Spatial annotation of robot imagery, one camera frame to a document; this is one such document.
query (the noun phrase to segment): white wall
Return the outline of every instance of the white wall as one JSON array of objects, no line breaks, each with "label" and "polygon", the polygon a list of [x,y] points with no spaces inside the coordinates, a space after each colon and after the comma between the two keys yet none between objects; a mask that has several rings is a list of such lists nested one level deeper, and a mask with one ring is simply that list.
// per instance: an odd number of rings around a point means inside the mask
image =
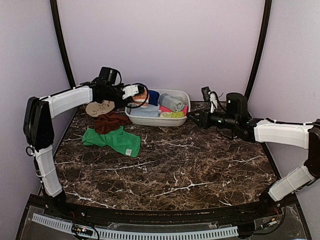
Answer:
[{"label": "white wall", "polygon": [[[320,118],[320,1],[273,1],[249,101],[254,117],[309,122]],[[297,147],[269,144],[282,176],[307,159]],[[320,236],[320,181],[298,194],[313,239]]]},{"label": "white wall", "polygon": [[[39,180],[23,123],[28,98],[69,88],[49,0],[0,0],[0,239],[15,239],[30,193]],[[73,112],[54,120],[55,145]]]},{"label": "white wall", "polygon": [[244,93],[264,0],[59,0],[77,83],[118,69],[125,83]]}]

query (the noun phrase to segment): black frame pole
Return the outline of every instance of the black frame pole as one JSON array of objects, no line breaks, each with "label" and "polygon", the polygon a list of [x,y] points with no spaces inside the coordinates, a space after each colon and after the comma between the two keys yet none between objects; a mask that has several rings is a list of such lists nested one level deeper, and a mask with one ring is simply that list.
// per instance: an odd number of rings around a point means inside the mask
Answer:
[{"label": "black frame pole", "polygon": [[258,73],[260,60],[261,60],[261,56],[262,56],[262,53],[264,50],[264,45],[265,45],[265,40],[266,40],[267,30],[268,30],[268,24],[269,24],[269,18],[270,18],[270,12],[271,12],[271,4],[272,4],[272,0],[265,0],[258,45],[256,47],[256,52],[255,52],[255,56],[254,56],[254,61],[253,61],[249,81],[246,85],[246,89],[245,89],[245,93],[244,93],[244,96],[246,96],[247,99],[250,98],[252,89],[254,87],[256,76]]},{"label": "black frame pole", "polygon": [[76,82],[72,74],[72,70],[71,70],[71,66],[70,66],[70,62],[67,54],[67,49],[65,45],[64,35],[62,33],[57,0],[50,0],[50,5],[51,5],[51,12],[52,12],[53,24],[55,28],[56,39],[58,41],[60,54],[61,54],[62,62],[64,65],[64,70],[68,78],[70,88],[73,88],[76,86]]}]

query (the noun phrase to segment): white tray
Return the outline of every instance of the white tray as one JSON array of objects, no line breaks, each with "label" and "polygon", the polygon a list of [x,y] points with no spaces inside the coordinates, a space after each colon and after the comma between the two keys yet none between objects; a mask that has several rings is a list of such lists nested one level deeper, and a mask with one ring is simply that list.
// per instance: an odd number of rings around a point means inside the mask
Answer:
[{"label": "white tray", "polygon": [[[190,98],[184,91],[178,90],[165,90],[165,89],[153,89],[159,94],[167,93],[173,97],[181,97],[183,103],[188,106],[188,112],[191,110]],[[130,115],[131,109],[125,108],[125,114],[129,117],[132,123],[146,126],[160,126],[160,127],[178,127],[185,123],[187,117],[147,117],[147,116],[132,116]]]}]

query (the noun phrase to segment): tan cloth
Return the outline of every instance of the tan cloth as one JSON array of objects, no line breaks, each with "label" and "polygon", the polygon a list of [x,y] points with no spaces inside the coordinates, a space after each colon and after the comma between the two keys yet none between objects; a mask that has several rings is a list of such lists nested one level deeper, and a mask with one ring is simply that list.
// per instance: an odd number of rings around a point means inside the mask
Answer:
[{"label": "tan cloth", "polygon": [[90,102],[86,108],[85,112],[94,118],[97,118],[101,114],[107,114],[115,108],[115,103],[113,101],[103,101],[103,103]]}]

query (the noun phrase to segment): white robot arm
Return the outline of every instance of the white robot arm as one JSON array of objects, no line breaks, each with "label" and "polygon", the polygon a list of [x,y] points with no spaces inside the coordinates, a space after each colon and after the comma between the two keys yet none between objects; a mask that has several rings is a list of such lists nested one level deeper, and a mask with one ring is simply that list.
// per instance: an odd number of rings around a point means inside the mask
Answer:
[{"label": "white robot arm", "polygon": [[[240,93],[226,95],[226,109],[219,103],[217,94],[213,98],[208,87],[202,88],[203,99],[211,103],[208,110],[189,112],[187,117],[201,128],[218,127],[230,129],[237,137],[247,142],[278,143],[308,150],[308,159],[287,176],[269,186],[260,195],[267,205],[282,200],[288,194],[312,184],[320,178],[320,120],[316,122],[292,123],[269,118],[251,118],[248,100]],[[217,111],[218,104],[223,111]]]},{"label": "white robot arm", "polygon": [[29,144],[27,153],[34,157],[36,174],[46,194],[58,202],[65,202],[66,196],[54,164],[52,119],[92,101],[101,103],[103,100],[110,100],[114,101],[117,108],[125,107],[134,95],[143,93],[147,88],[141,83],[127,86],[123,83],[114,85],[117,74],[120,74],[117,70],[103,67],[99,77],[92,82],[83,83],[54,95],[31,97],[28,100],[23,125],[23,132]]}]

